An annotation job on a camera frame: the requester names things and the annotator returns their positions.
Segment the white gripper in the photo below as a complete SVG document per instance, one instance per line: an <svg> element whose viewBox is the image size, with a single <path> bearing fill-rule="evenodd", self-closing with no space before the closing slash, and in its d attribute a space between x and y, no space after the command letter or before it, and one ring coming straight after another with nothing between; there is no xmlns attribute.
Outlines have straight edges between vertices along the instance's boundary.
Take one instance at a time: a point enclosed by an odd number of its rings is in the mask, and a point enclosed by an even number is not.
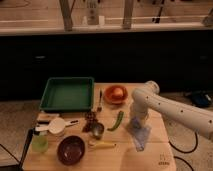
<svg viewBox="0 0 213 171"><path fill-rule="evenodd" d="M148 119L148 107L133 102L130 106L130 118L138 118L141 123Z"/></svg>

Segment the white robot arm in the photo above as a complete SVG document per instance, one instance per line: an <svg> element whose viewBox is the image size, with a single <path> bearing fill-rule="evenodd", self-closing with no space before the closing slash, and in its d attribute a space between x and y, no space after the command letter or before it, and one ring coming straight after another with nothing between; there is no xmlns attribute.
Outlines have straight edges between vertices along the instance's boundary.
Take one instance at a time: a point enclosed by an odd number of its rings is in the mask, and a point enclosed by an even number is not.
<svg viewBox="0 0 213 171"><path fill-rule="evenodd" d="M151 108L213 142L213 112L170 100L159 95L160 87L154 81L137 86L131 93L130 111L133 117L144 119Z"/></svg>

